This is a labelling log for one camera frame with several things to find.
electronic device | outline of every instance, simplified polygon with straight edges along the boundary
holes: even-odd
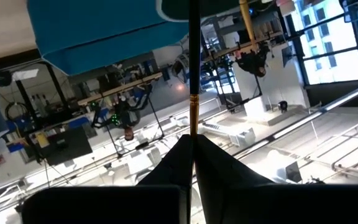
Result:
[[[91,145],[82,127],[68,129],[47,139],[49,145],[39,149],[39,152],[50,166],[92,153]]]

white wall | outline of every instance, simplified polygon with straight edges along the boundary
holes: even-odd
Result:
[[[173,44],[171,46],[161,47],[159,49],[153,50],[154,59],[158,66],[164,66],[168,64],[172,64],[175,59],[182,54],[184,50],[189,49],[189,41],[188,38],[185,37],[181,40],[182,44],[180,47],[180,43]]]
[[[265,103],[277,104],[285,100],[289,105],[301,105],[309,107],[306,91],[303,89],[303,80],[300,79],[298,62],[295,58],[287,62],[283,67],[282,49],[287,44],[276,46],[272,49],[272,54],[268,54],[266,76],[260,78],[262,98]]]

large window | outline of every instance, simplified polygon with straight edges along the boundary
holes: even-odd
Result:
[[[308,7],[309,1],[297,0],[292,14],[296,30],[320,23],[344,11],[339,1],[320,1]],[[307,83],[358,80],[358,51],[353,26],[341,17],[305,31],[301,36],[305,54]]]

yellow bar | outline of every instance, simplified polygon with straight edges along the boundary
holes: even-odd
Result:
[[[254,28],[252,27],[251,16],[249,15],[248,2],[247,2],[247,0],[239,0],[239,4],[240,4],[242,18],[246,24],[249,39],[251,40],[252,49],[254,51],[257,51],[257,46],[256,46],[255,36],[254,36]]]
[[[198,129],[198,108],[199,98],[198,94],[190,95],[190,136],[196,138],[197,137],[197,129]]]

black cable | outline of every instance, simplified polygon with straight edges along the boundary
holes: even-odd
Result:
[[[20,103],[20,102],[10,102],[6,107],[5,107],[5,117],[9,120],[14,122],[14,118],[9,114],[10,109],[13,106],[20,106],[22,108],[22,114],[21,116],[26,116],[28,114],[28,110],[27,107],[25,106],[24,103]]]
[[[47,174],[48,188],[50,188],[49,176],[48,176],[48,168],[47,168],[47,161],[44,161],[44,163],[45,163],[45,173]]]
[[[52,167],[52,169],[54,169],[61,177],[63,177],[68,184],[70,184],[71,186],[74,186],[64,175],[62,175],[59,171],[57,171],[56,168],[54,168],[53,166],[51,166],[51,167]]]
[[[189,71],[190,94],[200,93],[200,61],[201,61],[201,1],[192,1],[189,7]]]

